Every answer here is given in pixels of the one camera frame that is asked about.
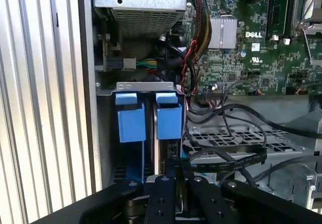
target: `cable bundle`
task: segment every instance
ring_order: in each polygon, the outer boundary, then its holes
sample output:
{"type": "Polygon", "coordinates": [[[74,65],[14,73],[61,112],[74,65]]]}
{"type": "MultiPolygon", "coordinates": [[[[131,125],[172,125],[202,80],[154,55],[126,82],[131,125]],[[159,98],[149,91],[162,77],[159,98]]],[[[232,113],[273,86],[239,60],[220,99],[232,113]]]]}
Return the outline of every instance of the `cable bundle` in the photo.
{"type": "Polygon", "coordinates": [[[194,94],[197,90],[200,77],[200,66],[198,64],[198,59],[200,59],[200,57],[208,49],[212,30],[207,0],[192,0],[192,4],[196,10],[196,25],[193,40],[191,41],[185,57],[183,58],[181,85],[184,83],[187,68],[189,68],[191,74],[191,85],[189,92],[194,94]]]}

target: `dell logo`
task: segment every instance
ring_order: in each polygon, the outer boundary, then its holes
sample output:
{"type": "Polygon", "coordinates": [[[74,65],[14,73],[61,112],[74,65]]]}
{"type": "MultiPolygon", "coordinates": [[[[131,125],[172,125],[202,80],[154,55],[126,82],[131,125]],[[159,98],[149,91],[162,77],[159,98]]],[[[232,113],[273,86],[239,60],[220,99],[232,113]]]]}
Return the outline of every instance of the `dell logo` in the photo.
{"type": "Polygon", "coordinates": [[[246,38],[261,39],[262,38],[262,33],[261,32],[246,32],[246,38]]]}

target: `green wire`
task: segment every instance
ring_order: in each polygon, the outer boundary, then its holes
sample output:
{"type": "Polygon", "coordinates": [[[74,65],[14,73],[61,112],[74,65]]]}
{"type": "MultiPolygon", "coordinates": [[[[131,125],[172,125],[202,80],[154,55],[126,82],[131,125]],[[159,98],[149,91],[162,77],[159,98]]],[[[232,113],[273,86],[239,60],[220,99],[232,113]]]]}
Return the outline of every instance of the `green wire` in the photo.
{"type": "Polygon", "coordinates": [[[147,64],[147,63],[143,63],[143,62],[137,63],[136,65],[137,65],[137,66],[141,66],[141,65],[143,65],[143,66],[146,66],[146,67],[148,67],[148,68],[157,68],[157,66],[156,66],[156,65],[147,64]]]}

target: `screw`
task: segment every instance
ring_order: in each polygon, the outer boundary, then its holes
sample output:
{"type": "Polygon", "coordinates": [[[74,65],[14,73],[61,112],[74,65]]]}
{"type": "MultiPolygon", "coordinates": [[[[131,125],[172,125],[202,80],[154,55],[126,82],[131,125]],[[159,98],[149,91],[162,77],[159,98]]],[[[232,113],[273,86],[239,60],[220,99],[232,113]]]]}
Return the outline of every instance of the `screw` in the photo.
{"type": "Polygon", "coordinates": [[[246,57],[246,51],[245,50],[242,50],[239,54],[240,54],[240,56],[242,58],[245,58],[246,57]]]}
{"type": "Polygon", "coordinates": [[[136,186],[137,185],[137,183],[136,182],[134,182],[134,181],[132,181],[130,184],[129,184],[129,186],[136,186]]]}
{"type": "Polygon", "coordinates": [[[231,187],[231,188],[235,188],[235,187],[237,187],[237,185],[236,185],[236,183],[234,183],[234,182],[228,182],[228,184],[227,184],[229,187],[231,187]]]}
{"type": "Polygon", "coordinates": [[[164,35],[161,35],[159,40],[165,42],[167,40],[167,38],[164,35]]]}
{"type": "Polygon", "coordinates": [[[194,181],[200,182],[200,181],[202,181],[202,179],[200,177],[195,177],[194,181]]]}

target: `motherboard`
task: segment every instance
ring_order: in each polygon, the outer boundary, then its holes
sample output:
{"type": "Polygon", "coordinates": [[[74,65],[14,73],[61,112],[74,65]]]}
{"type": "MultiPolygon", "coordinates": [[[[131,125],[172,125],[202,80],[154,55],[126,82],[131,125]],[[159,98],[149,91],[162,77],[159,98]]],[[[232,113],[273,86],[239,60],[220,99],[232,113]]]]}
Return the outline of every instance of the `motherboard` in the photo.
{"type": "MultiPolygon", "coordinates": [[[[306,35],[299,28],[298,32],[292,24],[295,18],[300,21],[307,9],[310,15],[305,13],[302,29],[312,28],[310,20],[315,17],[314,9],[318,18],[314,22],[322,22],[318,11],[322,0],[207,1],[212,40],[207,53],[198,60],[198,95],[222,93],[240,80],[260,88],[262,95],[322,94],[322,38],[319,32],[306,35]]],[[[193,4],[187,0],[183,19],[187,43],[194,35],[195,17],[193,4]]],[[[240,86],[232,94],[252,96],[257,93],[251,87],[240,86]]]]}

